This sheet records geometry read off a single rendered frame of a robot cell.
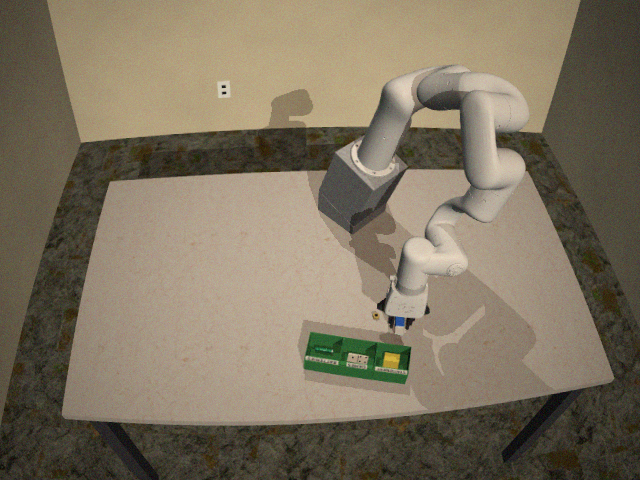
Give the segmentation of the yellow block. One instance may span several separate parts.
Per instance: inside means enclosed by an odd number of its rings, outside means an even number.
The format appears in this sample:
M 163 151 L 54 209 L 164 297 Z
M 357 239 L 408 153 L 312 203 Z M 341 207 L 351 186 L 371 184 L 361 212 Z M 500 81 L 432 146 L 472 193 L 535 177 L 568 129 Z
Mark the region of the yellow block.
M 400 355 L 399 354 L 393 354 L 393 353 L 385 352 L 384 361 L 383 361 L 383 367 L 387 367 L 387 368 L 390 367 L 390 368 L 398 369 L 399 359 L 400 359 Z

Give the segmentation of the green divided tray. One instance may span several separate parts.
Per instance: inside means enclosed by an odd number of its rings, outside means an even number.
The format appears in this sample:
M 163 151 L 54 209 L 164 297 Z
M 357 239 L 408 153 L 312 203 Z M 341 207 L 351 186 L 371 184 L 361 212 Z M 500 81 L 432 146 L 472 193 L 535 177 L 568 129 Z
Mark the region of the green divided tray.
M 342 343 L 342 341 L 344 342 Z M 315 347 L 333 349 L 333 353 L 315 351 Z M 340 352 L 342 353 L 340 354 Z M 382 367 L 385 352 L 400 354 L 398 369 Z M 349 353 L 369 356 L 368 365 L 347 362 Z M 304 369 L 355 378 L 405 384 L 409 373 L 410 356 L 410 346 L 310 332 L 304 358 Z

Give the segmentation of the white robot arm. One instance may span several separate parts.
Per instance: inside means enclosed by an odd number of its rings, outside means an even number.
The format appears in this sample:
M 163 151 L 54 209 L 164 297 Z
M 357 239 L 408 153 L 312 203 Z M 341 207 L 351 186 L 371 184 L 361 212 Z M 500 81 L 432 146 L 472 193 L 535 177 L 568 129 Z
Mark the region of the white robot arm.
M 398 269 L 389 281 L 407 296 L 421 294 L 429 275 L 456 276 L 466 271 L 469 261 L 456 223 L 464 213 L 479 222 L 492 222 L 526 170 L 523 158 L 512 149 L 497 148 L 495 138 L 495 131 L 514 133 L 528 123 L 524 96 L 499 76 L 471 72 L 457 64 L 422 68 L 384 85 L 363 140 L 352 147 L 355 167 L 370 177 L 389 175 L 412 115 L 425 107 L 436 111 L 460 108 L 463 167 L 471 186 L 464 196 L 436 209 L 425 238 L 412 237 L 404 243 Z

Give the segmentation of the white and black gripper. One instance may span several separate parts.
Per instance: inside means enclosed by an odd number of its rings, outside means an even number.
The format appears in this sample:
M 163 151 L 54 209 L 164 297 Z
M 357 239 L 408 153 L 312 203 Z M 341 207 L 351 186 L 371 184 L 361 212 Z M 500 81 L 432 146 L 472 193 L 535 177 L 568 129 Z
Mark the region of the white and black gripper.
M 389 316 L 388 323 L 390 324 L 390 328 L 393 328 L 395 316 L 406 317 L 406 330 L 408 330 L 409 326 L 412 326 L 413 321 L 415 321 L 414 318 L 421 318 L 423 315 L 430 313 L 428 305 L 426 307 L 427 299 L 428 284 L 426 284 L 426 288 L 421 294 L 417 296 L 407 296 L 399 292 L 392 281 L 385 299 L 377 304 L 377 309 Z

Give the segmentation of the white domino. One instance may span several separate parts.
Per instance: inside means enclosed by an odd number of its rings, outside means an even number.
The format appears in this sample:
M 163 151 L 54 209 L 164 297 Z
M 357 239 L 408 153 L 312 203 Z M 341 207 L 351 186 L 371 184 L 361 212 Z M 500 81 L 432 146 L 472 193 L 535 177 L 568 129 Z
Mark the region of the white domino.
M 368 357 L 369 356 L 349 353 L 347 362 L 359 363 L 359 364 L 367 364 Z

